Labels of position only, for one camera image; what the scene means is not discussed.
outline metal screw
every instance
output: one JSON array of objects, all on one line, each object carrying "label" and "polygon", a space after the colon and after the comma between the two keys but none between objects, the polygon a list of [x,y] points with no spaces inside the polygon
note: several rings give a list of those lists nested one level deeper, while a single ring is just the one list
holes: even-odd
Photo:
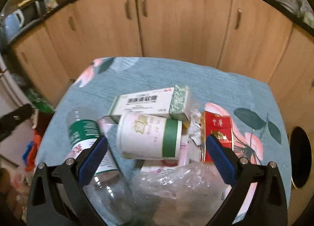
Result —
[{"label": "metal screw", "polygon": [[276,167],[277,167],[277,164],[276,164],[276,162],[274,162],[274,161],[271,161],[271,162],[269,163],[269,165],[270,165],[272,168],[276,168]]},{"label": "metal screw", "polygon": [[73,158],[69,158],[69,159],[67,159],[67,160],[65,161],[65,163],[66,163],[68,166],[71,166],[71,165],[73,165],[73,163],[74,163],[74,159],[73,159]]},{"label": "metal screw", "polygon": [[241,157],[240,158],[240,162],[241,162],[241,164],[246,165],[246,164],[249,163],[249,160],[247,158],[245,158],[245,157]]},{"label": "metal screw", "polygon": [[39,169],[43,169],[44,166],[45,166],[45,164],[44,164],[43,162],[40,162],[40,163],[38,164],[38,168],[39,168]]}]

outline paper cup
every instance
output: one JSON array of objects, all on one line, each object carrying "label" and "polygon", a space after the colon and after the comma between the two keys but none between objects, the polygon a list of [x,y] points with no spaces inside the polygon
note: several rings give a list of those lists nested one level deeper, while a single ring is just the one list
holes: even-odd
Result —
[{"label": "paper cup", "polygon": [[126,112],[119,121],[117,147],[130,159],[179,159],[181,131],[181,121]]}]

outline white appliance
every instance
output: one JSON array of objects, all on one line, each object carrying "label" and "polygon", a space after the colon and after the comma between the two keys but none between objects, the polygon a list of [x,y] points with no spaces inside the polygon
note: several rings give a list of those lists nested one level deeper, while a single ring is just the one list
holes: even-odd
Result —
[{"label": "white appliance", "polygon": [[[12,78],[0,54],[0,117],[30,103]],[[24,165],[22,155],[26,145],[33,139],[32,123],[27,120],[20,124],[12,134],[0,143],[0,155],[7,160]]]}]

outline blue tablecloth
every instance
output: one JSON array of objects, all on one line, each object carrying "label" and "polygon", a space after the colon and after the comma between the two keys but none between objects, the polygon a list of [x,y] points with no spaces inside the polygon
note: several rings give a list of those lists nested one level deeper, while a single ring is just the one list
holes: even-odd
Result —
[{"label": "blue tablecloth", "polygon": [[[99,117],[106,115],[115,96],[152,89],[187,85],[203,111],[229,114],[233,119],[237,154],[252,162],[278,164],[287,202],[291,189],[291,161],[287,134],[278,106],[267,84],[212,67],[157,58],[96,59],[60,101],[43,137],[36,164],[61,164],[71,150],[67,114],[76,107],[90,107]],[[122,173],[130,180],[136,160],[126,160],[116,147],[117,126],[107,134]]]}]

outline clear plastic bottle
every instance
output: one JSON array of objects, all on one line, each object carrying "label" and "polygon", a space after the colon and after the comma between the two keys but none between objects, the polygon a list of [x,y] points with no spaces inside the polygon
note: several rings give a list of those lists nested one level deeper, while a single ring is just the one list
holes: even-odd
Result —
[{"label": "clear plastic bottle", "polygon": [[[97,119],[97,113],[90,108],[78,107],[68,114],[66,121],[75,157],[83,149],[90,148],[100,136]],[[104,221],[115,225],[134,224],[132,192],[112,158],[110,149],[91,183],[83,190]]]}]

